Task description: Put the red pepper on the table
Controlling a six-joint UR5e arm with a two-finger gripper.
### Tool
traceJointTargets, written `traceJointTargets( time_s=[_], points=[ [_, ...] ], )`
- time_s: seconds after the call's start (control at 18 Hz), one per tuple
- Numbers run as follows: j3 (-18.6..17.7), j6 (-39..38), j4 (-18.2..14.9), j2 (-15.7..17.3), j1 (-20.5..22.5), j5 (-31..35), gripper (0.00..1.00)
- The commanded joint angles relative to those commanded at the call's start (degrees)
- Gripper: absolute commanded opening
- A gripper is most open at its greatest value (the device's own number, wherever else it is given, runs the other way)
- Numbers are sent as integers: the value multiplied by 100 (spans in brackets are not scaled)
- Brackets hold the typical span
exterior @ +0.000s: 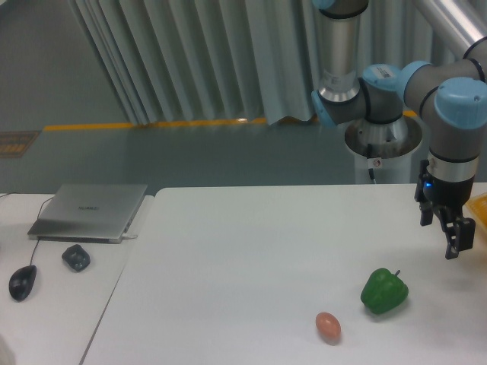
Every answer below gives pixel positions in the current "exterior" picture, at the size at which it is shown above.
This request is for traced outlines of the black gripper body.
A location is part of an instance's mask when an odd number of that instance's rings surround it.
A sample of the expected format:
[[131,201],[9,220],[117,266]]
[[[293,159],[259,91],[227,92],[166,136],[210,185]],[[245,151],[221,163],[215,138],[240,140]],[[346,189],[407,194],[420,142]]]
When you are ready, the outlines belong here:
[[439,208],[450,208],[463,215],[462,208],[470,197],[474,176],[463,181],[452,177],[442,179],[433,174],[433,161],[421,160],[415,188],[416,202],[430,201],[437,216]]

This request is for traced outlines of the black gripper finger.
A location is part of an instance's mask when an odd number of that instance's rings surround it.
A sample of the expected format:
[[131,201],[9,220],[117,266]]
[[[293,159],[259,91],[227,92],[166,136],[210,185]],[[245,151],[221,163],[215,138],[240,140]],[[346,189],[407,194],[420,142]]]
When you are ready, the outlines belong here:
[[438,219],[447,239],[445,259],[456,259],[460,252],[472,249],[476,223],[450,208],[439,208]]
[[419,209],[421,212],[420,225],[422,227],[431,225],[434,217],[432,202],[430,201],[420,202]]

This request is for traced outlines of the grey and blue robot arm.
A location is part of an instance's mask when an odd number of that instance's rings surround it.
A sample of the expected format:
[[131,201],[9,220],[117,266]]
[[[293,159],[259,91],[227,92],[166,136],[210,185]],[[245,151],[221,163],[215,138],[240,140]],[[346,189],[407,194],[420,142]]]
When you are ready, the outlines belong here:
[[323,125],[363,121],[392,125],[404,108],[431,129],[428,157],[420,163],[415,200],[420,223],[440,221],[445,256],[473,246],[476,225],[464,217],[486,131],[486,22],[467,1],[417,1],[420,11],[457,57],[436,66],[415,61],[400,70],[372,65],[356,74],[360,17],[366,1],[315,1],[327,20],[322,80],[311,99]]

